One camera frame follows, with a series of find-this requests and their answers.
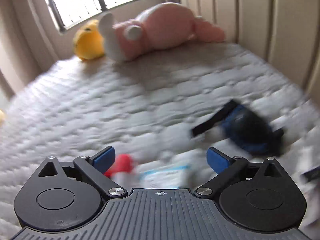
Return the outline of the blue cotton pads packet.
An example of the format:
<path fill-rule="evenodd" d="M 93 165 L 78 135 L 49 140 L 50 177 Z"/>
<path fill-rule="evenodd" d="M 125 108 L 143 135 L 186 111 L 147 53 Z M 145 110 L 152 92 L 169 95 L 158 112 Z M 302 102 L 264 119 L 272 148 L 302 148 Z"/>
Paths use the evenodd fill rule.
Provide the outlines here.
<path fill-rule="evenodd" d="M 185 189 L 190 186 L 190 174 L 187 163 L 166 165 L 142 172 L 139 185 L 146 189 Z"/>

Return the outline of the yellow plush toy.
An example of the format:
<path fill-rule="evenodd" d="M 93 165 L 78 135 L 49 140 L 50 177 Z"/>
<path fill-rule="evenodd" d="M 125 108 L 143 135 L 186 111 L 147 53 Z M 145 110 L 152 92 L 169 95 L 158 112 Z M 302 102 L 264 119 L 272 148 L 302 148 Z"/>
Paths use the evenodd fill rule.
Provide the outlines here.
<path fill-rule="evenodd" d="M 74 54 L 82 61 L 105 55 L 103 37 L 98 30 L 99 20 L 93 19 L 80 27 L 73 37 Z"/>

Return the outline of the grey quilted mattress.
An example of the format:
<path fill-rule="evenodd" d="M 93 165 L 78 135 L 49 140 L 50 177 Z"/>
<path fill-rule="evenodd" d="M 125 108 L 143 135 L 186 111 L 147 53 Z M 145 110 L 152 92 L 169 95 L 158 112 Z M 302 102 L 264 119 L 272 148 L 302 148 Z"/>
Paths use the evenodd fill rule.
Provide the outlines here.
<path fill-rule="evenodd" d="M 319 187 L 296 171 L 298 149 L 319 150 L 319 108 L 302 90 L 238 44 L 190 43 L 127 63 L 107 58 L 54 64 L 19 92 L 1 124 L 1 239 L 20 230 L 14 199 L 48 156 L 71 161 L 106 146 L 128 153 L 144 172 L 177 161 L 191 166 L 190 187 L 213 178 L 206 150 L 247 153 L 216 126 L 192 138 L 193 127 L 238 100 L 283 128 L 278 159 L 308 202 L 301 230 L 319 239 Z"/>

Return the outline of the red white foam rocket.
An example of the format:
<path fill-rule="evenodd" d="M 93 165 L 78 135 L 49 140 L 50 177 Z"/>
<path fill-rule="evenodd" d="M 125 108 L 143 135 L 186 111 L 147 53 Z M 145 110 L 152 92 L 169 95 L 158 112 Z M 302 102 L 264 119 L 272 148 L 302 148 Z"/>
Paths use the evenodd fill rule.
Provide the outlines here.
<path fill-rule="evenodd" d="M 130 192 L 138 185 L 135 166 L 136 163 L 131 155 L 120 154 L 116 157 L 114 164 L 104 172 L 104 176 Z"/>

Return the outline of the white paper towel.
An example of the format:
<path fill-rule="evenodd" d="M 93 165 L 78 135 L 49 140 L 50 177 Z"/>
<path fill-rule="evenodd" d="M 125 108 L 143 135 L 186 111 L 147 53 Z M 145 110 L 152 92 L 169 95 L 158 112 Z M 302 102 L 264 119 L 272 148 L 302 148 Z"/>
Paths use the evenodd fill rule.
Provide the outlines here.
<path fill-rule="evenodd" d="M 319 166 L 319 150 L 316 150 L 315 146 L 302 146 L 298 149 L 297 153 L 296 171 L 300 176 L 313 167 Z"/>

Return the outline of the pink plush toy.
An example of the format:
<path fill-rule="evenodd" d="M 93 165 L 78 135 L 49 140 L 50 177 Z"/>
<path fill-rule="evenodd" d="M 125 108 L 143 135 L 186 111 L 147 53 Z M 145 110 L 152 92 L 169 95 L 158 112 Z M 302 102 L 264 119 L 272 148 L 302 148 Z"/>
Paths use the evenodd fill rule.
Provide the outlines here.
<path fill-rule="evenodd" d="M 157 4 L 136 18 L 119 23 L 107 12 L 98 28 L 105 53 L 116 62 L 132 61 L 150 51 L 174 48 L 190 40 L 226 40 L 223 29 L 194 15 L 188 7 L 172 2 Z"/>

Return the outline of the beige padded headboard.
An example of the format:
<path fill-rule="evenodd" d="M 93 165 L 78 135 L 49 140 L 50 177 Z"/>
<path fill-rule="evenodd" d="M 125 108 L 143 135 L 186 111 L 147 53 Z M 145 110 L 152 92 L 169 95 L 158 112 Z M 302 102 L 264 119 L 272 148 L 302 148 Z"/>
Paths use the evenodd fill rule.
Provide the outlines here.
<path fill-rule="evenodd" d="M 181 0 L 319 100 L 319 0 Z"/>

